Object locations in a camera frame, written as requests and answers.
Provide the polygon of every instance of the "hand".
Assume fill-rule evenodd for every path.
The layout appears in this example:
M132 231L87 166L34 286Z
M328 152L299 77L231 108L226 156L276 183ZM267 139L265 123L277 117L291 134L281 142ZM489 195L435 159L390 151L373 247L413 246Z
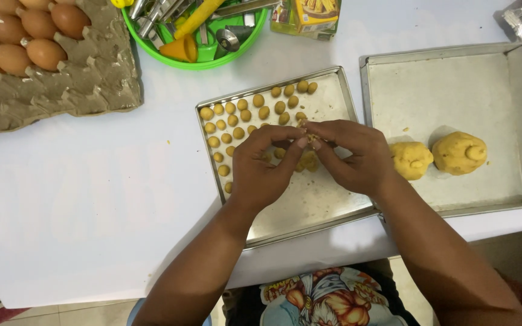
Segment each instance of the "hand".
M394 170L390 148L381 131L347 120L306 122L308 134L321 139L311 145L334 180L345 189L374 200L388 183L400 175ZM341 159L326 142L348 149L352 155Z
M233 193L231 203L255 214L271 205L285 192L303 149L308 144L305 130L293 126L266 125L254 130L235 148L233 154ZM278 166L261 160L272 142L293 139Z

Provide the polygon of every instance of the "cardboard egg carton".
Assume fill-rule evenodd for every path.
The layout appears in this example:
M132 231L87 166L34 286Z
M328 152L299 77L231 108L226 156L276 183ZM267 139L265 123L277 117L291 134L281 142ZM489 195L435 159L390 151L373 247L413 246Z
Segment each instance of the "cardboard egg carton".
M59 72L31 66L29 78L0 74L0 132L58 114L75 117L128 112L142 104L126 23L108 0L77 0L90 18L84 40L61 33L54 40L68 54Z

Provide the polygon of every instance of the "blue stool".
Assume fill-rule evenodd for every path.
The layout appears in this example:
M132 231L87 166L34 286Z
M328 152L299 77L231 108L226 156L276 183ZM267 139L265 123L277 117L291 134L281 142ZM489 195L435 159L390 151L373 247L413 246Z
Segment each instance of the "blue stool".
M128 321L126 322L126 326L132 326L132 321L134 320L134 317L136 317L136 314L138 314L138 310L140 310L140 307L142 307L142 304L144 303L145 298L142 298L136 302L134 305L134 308L132 308L132 311L130 312L130 315L128 316ZM203 323L202 326L213 326L213 321L211 319L211 315L207 317L207 320Z

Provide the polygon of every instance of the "person's left hand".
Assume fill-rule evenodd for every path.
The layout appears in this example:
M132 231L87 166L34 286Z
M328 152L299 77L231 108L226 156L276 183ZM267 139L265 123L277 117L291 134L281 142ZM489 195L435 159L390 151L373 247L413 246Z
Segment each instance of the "person's left hand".
M233 193L228 202L257 214L277 201L308 144L304 135L305 130L293 126L266 125L254 130L233 154ZM273 142L288 139L294 141L278 166L261 160Z

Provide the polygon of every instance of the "person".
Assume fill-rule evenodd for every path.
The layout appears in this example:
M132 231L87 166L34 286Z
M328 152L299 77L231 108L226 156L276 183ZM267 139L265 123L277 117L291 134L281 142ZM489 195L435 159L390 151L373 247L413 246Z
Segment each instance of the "person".
M340 186L379 205L412 279L442 326L522 325L522 307L504 280L394 170L382 132L344 120L306 122L303 128L267 125L235 149L232 195L158 278L134 326L202 325L225 289L254 218L287 189L308 145ZM308 134L319 138L308 144ZM284 140L292 142L279 165L261 160L272 143ZM352 155L338 157L332 143ZM232 291L223 297L227 325L418 325L404 309L391 272L375 267L308 271Z

